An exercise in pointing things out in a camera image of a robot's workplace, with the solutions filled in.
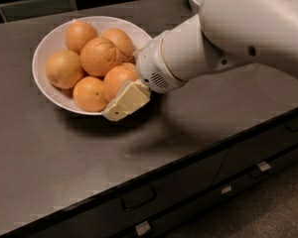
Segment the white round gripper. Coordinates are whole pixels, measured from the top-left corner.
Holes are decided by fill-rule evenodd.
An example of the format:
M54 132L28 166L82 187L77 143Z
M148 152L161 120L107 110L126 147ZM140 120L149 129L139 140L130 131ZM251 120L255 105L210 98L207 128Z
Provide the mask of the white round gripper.
M151 40L139 51L136 69L139 78L148 87L140 79L127 79L102 111L107 120L119 121L142 108L150 101L151 90L164 94L185 85L185 81L167 67L162 38Z

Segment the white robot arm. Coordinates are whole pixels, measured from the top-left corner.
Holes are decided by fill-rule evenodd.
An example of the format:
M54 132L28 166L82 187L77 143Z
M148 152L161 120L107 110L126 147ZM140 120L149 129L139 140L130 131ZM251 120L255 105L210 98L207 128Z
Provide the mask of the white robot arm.
M202 0L198 14L149 41L139 52L139 79L128 80L102 115L119 121L205 74L249 63L298 79L298 0Z

